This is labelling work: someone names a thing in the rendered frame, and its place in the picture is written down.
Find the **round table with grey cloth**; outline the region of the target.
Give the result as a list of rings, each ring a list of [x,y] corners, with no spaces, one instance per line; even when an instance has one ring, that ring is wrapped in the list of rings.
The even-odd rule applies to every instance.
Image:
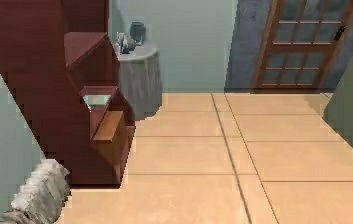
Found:
[[[119,89],[136,121],[154,116],[162,105],[159,49],[146,42],[129,54],[119,54]]]

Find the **brown cardboard box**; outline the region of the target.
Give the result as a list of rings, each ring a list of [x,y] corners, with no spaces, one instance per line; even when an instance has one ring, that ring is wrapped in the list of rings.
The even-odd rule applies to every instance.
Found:
[[[93,138],[96,150],[112,166],[120,163],[127,142],[122,111],[108,111]]]

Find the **pale green book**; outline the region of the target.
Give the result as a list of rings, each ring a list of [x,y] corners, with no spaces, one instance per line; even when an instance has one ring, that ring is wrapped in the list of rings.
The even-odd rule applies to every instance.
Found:
[[[90,94],[85,95],[83,100],[88,106],[102,106],[108,103],[110,100],[110,95]]]

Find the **white and black figurine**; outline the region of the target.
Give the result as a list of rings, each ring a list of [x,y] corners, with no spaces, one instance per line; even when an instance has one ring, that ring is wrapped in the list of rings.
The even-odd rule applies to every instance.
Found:
[[[129,54],[136,48],[136,42],[125,33],[118,32],[116,34],[116,39],[120,54]]]

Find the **dark grey vase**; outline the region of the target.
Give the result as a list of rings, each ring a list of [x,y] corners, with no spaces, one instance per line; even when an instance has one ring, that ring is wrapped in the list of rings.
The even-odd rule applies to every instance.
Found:
[[[130,25],[130,36],[137,45],[142,45],[146,37],[146,27],[142,22],[132,22]]]

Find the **dark red wooden shelf unit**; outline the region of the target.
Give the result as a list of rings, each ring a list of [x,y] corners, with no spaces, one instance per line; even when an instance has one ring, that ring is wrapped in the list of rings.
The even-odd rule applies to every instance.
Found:
[[[74,188],[119,185],[135,132],[108,36],[109,1],[0,0],[0,74],[43,153],[69,170]],[[90,94],[110,100],[88,106]],[[122,111],[127,130],[116,166],[93,142],[108,111]]]

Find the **brown wooden glazed door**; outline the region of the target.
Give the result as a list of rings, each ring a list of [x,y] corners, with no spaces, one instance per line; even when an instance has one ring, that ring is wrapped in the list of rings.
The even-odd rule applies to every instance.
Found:
[[[339,41],[334,36],[346,29]],[[256,92],[317,92],[353,27],[353,0],[272,0],[253,78]]]

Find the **grey white fluffy cloth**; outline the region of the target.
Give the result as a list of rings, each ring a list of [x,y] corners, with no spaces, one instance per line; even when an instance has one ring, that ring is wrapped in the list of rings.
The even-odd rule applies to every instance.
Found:
[[[71,194],[68,175],[55,159],[43,159],[14,195],[0,224],[54,224]]]

